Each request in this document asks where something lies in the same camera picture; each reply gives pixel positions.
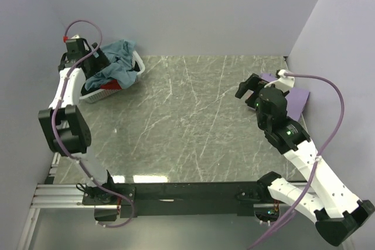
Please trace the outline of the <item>blue t shirt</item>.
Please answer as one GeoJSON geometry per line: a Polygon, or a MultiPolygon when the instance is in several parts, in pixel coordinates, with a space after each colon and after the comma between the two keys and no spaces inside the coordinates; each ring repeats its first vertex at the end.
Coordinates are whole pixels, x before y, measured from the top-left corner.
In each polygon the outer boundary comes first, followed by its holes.
{"type": "Polygon", "coordinates": [[[134,41],[124,39],[103,46],[101,50],[110,64],[88,78],[85,89],[99,88],[111,80],[117,80],[122,89],[132,86],[137,77],[137,72],[132,66],[132,52],[135,50],[135,46],[134,41]]]}

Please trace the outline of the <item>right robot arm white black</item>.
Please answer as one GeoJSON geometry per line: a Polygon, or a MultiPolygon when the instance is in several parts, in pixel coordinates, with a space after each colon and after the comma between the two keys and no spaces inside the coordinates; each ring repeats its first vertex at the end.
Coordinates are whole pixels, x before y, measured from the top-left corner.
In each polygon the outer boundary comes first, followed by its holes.
{"type": "Polygon", "coordinates": [[[258,198],[265,203],[281,201],[289,209],[269,223],[269,229],[249,248],[282,228],[295,211],[310,219],[327,243],[339,246],[374,214],[374,204],[361,200],[346,187],[323,159],[324,149],[317,149],[303,126],[288,116],[287,95],[297,75],[278,70],[276,77],[275,81],[267,82],[252,74],[239,84],[235,96],[240,99],[247,91],[252,92],[246,104],[255,110],[258,128],[307,183],[300,189],[276,173],[259,179],[258,198]]]}

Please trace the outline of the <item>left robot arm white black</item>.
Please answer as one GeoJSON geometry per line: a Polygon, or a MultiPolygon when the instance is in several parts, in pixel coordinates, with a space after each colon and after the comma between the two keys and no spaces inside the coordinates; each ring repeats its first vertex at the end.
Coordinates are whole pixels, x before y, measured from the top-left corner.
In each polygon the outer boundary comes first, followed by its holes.
{"type": "Polygon", "coordinates": [[[65,37],[67,51],[62,55],[59,85],[47,109],[38,119],[50,150],[70,159],[87,176],[77,189],[100,204],[116,201],[117,189],[108,170],[96,161],[91,149],[91,132],[78,104],[86,80],[109,65],[97,43],[75,35],[65,37]]]}

